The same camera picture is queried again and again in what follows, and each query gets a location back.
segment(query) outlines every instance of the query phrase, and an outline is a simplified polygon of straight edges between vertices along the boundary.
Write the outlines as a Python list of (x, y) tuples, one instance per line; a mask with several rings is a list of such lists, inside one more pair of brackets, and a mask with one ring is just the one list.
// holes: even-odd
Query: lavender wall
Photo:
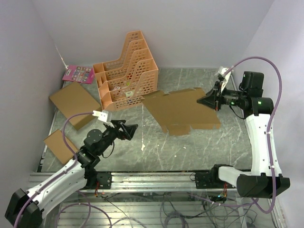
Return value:
[(53, 117), (48, 96), (64, 65), (31, 0), (0, 7), (0, 224), (10, 197), (38, 166)]
[(33, 0), (67, 64), (117, 59), (142, 30), (159, 67), (230, 66), (273, 0)]
[[(283, 93), (275, 115), (276, 151), (283, 175), (291, 178), (291, 188), (279, 198), (289, 227), (303, 227), (304, 206), (304, 1), (275, 0), (243, 57), (263, 56), (271, 59), (282, 74)], [(242, 72), (253, 70), (265, 74), (264, 96), (276, 100), (278, 82), (267, 63), (251, 60), (236, 70), (240, 83)]]

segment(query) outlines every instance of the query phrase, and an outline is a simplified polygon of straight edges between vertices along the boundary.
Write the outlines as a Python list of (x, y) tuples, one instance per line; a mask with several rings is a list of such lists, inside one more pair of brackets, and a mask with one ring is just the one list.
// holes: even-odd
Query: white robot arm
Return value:
[[(283, 178), (275, 150), (273, 123), (268, 126), (274, 104), (272, 99), (262, 97), (264, 74), (245, 71), (239, 91), (222, 88), (229, 77), (225, 74), (227, 68), (220, 68), (218, 79), (214, 87), (197, 100), (216, 111), (222, 105), (237, 106), (243, 110), (245, 125), (252, 147), (251, 172), (242, 172), (229, 165), (215, 165), (211, 171), (215, 179), (224, 181), (237, 188), (241, 197), (271, 198), (273, 194), (272, 172), (275, 171), (276, 195), (290, 186), (289, 178)], [(267, 136), (270, 136), (273, 165), (270, 163)]]
[(125, 125), (125, 120), (110, 120), (111, 116), (106, 111), (94, 111), (93, 115), (104, 122), (106, 130), (90, 130), (84, 146), (76, 154), (77, 161), (71, 159), (39, 185), (27, 191), (19, 189), (12, 195), (5, 218), (13, 226), (17, 220), (18, 228), (38, 228), (42, 219), (56, 205), (79, 189), (95, 188), (97, 183), (104, 189), (110, 189), (112, 176), (107, 173), (100, 175), (94, 167), (100, 162), (99, 156), (103, 156), (104, 151), (114, 145), (116, 138), (131, 140), (138, 125)]

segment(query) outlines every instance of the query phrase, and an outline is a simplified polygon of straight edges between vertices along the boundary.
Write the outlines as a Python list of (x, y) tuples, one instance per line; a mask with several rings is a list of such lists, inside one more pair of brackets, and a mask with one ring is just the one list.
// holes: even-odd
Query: cardboard sheet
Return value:
[(205, 96), (201, 88), (172, 91), (162, 90), (144, 95), (142, 103), (153, 115), (164, 133), (189, 134), (192, 129), (218, 129), (216, 112), (196, 100)]
[[(78, 151), (77, 147), (67, 137), (66, 142), (75, 152)], [(67, 146), (63, 142), (62, 132), (60, 130), (57, 130), (50, 134), (44, 140), (44, 143), (64, 165), (73, 157), (72, 152), (67, 148)]]
[[(101, 105), (77, 82), (60, 89), (49, 99), (66, 118), (78, 113), (102, 110)], [(94, 118), (92, 115), (80, 115), (72, 118), (70, 123), (79, 130)]]

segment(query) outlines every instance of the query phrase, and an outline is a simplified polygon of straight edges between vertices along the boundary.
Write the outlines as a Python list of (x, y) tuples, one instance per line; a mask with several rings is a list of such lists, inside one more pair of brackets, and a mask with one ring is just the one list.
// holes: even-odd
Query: plastic file rack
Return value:
[(93, 65), (102, 108), (121, 110), (140, 105), (156, 91), (158, 68), (141, 31), (126, 35), (118, 60)]

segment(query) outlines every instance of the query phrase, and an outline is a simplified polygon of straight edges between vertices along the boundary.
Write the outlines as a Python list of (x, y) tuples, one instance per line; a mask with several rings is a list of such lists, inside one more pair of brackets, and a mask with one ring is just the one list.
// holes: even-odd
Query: marble surface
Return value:
[[(159, 72), (158, 89), (164, 92), (191, 87), (202, 87), (208, 92), (217, 80), (216, 69), (167, 69)], [(96, 81), (82, 86), (98, 100)], [(229, 81), (228, 89), (233, 89)], [(250, 169), (251, 145), (244, 121), (238, 119), (228, 106), (217, 112), (220, 129), (191, 130), (189, 135), (169, 136), (143, 106), (113, 112), (113, 119), (125, 119), (127, 124), (139, 127), (131, 141), (115, 141), (114, 153), (108, 159), (101, 158), (95, 167), (98, 171), (177, 171), (210, 169), (214, 164), (229, 164), (237, 169)], [(66, 118), (58, 111), (52, 132), (61, 129)], [(77, 146), (83, 144), (91, 129), (104, 130), (96, 119), (76, 131), (72, 125), (66, 128), (67, 137)], [(112, 148), (105, 151), (105, 156)], [(42, 172), (56, 172), (63, 165), (47, 148), (42, 161)]]

